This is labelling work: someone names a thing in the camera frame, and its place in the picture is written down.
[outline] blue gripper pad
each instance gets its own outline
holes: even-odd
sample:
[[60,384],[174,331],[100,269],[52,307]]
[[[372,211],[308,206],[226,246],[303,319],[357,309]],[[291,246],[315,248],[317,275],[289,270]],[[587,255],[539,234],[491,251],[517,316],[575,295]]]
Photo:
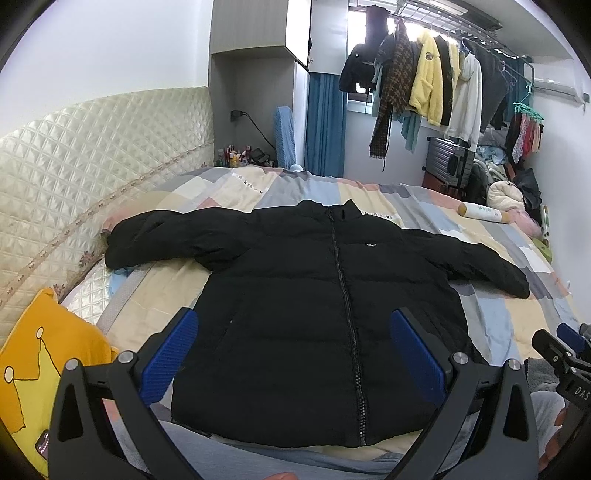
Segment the blue gripper pad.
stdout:
[[446,374],[400,310],[390,317],[390,335],[423,398],[439,408],[447,397]]
[[139,396],[146,406],[162,400],[193,346],[198,329],[195,311],[180,309],[167,327],[161,333],[152,335],[139,350],[136,370],[139,373]]
[[556,335],[564,343],[571,347],[577,354],[583,353],[585,347],[587,346],[585,339],[566,323],[561,323],[558,325],[558,328],[556,329]]

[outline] white wall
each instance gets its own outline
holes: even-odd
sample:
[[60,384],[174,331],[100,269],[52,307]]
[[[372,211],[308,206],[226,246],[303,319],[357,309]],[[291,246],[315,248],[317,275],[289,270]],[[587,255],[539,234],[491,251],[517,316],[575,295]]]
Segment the white wall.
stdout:
[[57,0],[0,72],[0,135],[72,103],[207,85],[213,0]]
[[[587,74],[583,88],[591,91]],[[552,266],[565,283],[571,282],[575,305],[582,319],[591,322],[591,108],[585,112],[568,99],[545,93],[536,93],[532,106],[544,117],[544,133],[541,151],[528,158],[527,166],[534,169],[550,210]]]
[[400,134],[402,123],[393,122],[390,146],[384,161],[369,158],[369,142],[374,133],[375,118],[367,113],[347,112],[345,135],[345,178],[364,183],[406,183],[420,185],[423,182],[423,166],[427,156],[427,137],[436,131],[421,127],[414,153],[404,148],[406,140]]

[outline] quilted headboard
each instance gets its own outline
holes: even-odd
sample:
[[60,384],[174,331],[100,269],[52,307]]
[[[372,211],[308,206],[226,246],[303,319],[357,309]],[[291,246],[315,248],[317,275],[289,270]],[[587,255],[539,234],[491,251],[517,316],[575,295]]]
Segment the quilted headboard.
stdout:
[[103,254],[112,211],[214,155],[205,87],[79,103],[0,138],[0,346],[38,290],[63,297]]

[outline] jacket collar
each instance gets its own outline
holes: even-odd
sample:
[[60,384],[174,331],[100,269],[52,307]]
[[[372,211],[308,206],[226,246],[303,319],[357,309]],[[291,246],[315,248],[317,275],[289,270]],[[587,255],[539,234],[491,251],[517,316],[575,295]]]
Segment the jacket collar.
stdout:
[[363,213],[357,208],[353,200],[348,200],[344,205],[332,205],[325,207],[321,203],[304,200],[297,206],[298,210],[304,215],[310,215],[316,218],[326,218],[330,214],[335,221],[350,221],[363,216]]

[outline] metal screw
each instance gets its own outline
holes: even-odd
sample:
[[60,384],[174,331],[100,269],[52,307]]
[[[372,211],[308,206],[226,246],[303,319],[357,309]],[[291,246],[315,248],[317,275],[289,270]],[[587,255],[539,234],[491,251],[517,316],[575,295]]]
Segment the metal screw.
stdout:
[[121,352],[119,354],[117,360],[119,360],[119,362],[122,364],[128,364],[134,359],[134,355],[135,354],[131,350],[126,350],[125,352]]
[[514,358],[511,358],[507,364],[509,365],[509,368],[515,370],[516,372],[521,368],[521,362],[519,360],[515,360]]
[[70,358],[66,362],[66,370],[75,370],[76,367],[78,367],[78,360],[76,360],[75,358]]
[[464,352],[456,352],[453,354],[453,361],[460,365],[468,363],[468,356]]

